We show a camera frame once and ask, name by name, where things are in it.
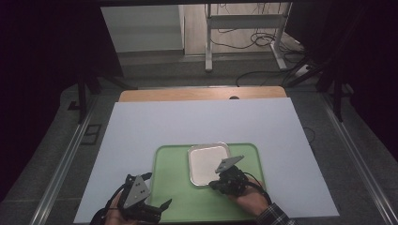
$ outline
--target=person's left hand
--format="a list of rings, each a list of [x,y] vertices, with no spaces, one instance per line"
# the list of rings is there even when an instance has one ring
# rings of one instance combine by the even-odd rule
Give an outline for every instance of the person's left hand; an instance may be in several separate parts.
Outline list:
[[[117,209],[117,203],[119,202],[121,192],[116,195],[114,200],[109,207],[108,213],[106,214],[105,225],[138,225],[137,220],[125,220]]]

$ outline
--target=human hand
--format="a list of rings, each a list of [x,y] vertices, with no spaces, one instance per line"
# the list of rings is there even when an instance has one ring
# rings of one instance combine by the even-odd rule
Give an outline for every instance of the human hand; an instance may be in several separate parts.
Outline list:
[[[106,214],[105,225],[138,225],[137,220],[125,220],[117,209],[117,203],[119,202],[120,195],[121,192],[118,193],[112,201],[109,211]]]
[[[249,179],[249,182],[257,184],[253,179]],[[246,187],[243,194],[238,197],[228,195],[228,199],[237,203],[243,210],[256,217],[268,209],[266,198],[264,198],[264,196],[254,187]]]

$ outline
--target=table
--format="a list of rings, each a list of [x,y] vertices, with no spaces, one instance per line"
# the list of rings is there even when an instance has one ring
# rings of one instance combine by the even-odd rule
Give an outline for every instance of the table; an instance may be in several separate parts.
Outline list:
[[[121,95],[75,222],[87,222],[126,173],[151,171],[159,147],[214,142],[255,145],[268,192],[291,217],[339,215],[281,87],[197,88]]]

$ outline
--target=white board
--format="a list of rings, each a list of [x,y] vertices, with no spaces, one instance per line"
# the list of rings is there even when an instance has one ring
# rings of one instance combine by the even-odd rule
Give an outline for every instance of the white board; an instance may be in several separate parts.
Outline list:
[[[116,103],[75,223],[89,222],[163,145],[253,143],[268,193],[291,218],[339,216],[288,97]]]

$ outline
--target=person's right hand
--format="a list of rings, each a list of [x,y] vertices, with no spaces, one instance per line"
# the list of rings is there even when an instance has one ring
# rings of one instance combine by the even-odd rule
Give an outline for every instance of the person's right hand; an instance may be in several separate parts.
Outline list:
[[[257,184],[256,181],[249,179],[249,182]],[[228,198],[237,203],[246,212],[258,217],[262,212],[268,209],[266,198],[254,187],[248,186],[239,197],[228,195]]]

